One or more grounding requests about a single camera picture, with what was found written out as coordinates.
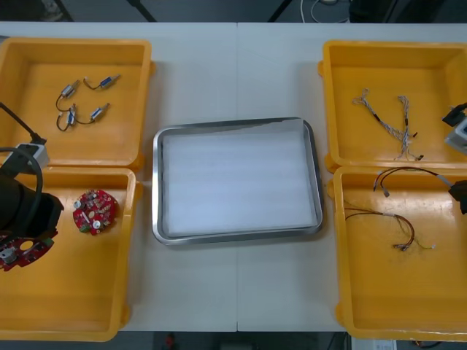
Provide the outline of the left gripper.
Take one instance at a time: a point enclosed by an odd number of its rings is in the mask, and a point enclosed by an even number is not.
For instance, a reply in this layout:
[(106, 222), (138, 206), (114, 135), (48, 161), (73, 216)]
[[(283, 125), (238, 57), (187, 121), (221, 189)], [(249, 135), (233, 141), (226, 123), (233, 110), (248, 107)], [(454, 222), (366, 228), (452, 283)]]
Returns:
[(34, 237), (52, 238), (57, 234), (57, 225), (64, 207), (60, 200), (49, 193), (43, 193), (39, 208), (34, 216)]

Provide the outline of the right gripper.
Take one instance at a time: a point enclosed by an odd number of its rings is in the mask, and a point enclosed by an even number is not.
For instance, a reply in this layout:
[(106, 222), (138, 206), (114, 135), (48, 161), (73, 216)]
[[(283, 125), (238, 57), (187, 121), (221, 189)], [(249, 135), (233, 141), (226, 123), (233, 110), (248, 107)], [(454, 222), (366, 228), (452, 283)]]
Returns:
[(461, 180), (453, 184), (449, 189), (449, 194), (460, 204), (462, 214), (467, 213), (467, 181)]

